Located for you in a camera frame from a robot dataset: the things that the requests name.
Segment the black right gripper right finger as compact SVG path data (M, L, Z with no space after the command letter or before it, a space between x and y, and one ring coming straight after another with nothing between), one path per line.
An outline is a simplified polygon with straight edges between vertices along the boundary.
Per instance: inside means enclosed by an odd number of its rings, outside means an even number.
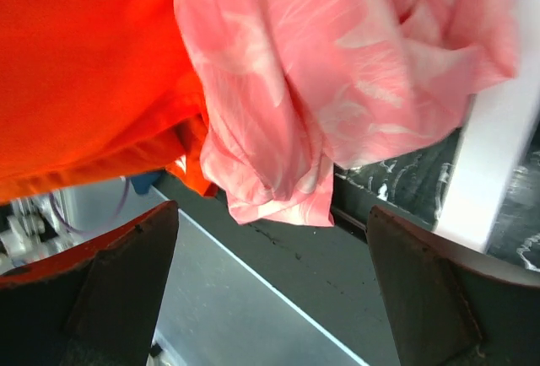
M402 365L537 365L539 275L380 206L367 244Z

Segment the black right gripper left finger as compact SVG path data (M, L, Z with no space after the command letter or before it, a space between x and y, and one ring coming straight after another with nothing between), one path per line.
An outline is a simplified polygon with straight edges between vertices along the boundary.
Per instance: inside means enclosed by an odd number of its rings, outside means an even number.
M144 365L178 234L167 201L1 276L3 365Z

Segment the pink patterned shorts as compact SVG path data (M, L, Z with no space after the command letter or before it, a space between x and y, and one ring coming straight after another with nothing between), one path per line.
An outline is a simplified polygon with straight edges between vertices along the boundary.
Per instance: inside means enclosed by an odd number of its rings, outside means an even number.
M326 227L333 169L459 127L518 67L513 0L175 0L202 82L204 176L239 223Z

